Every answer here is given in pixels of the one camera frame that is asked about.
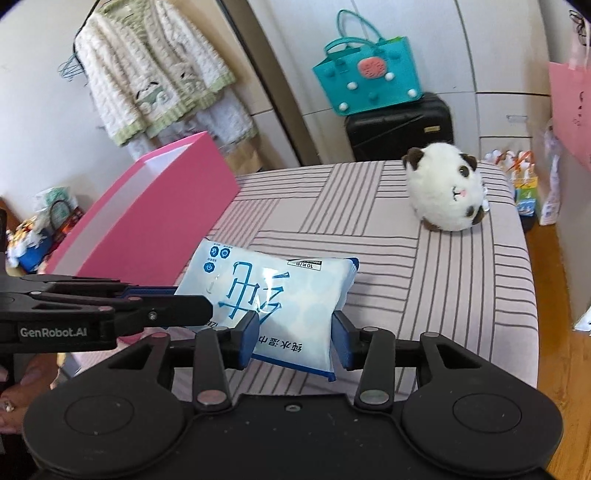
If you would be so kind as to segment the person's left hand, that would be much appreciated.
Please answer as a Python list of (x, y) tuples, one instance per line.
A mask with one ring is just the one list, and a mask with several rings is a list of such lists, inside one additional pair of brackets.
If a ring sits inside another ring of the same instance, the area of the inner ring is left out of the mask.
[(40, 395), (51, 390), (58, 375), (56, 353), (37, 354), (27, 364), (21, 380), (1, 394), (1, 401), (8, 401), (13, 409), (1, 410), (1, 433), (18, 434), (22, 431), (28, 407)]

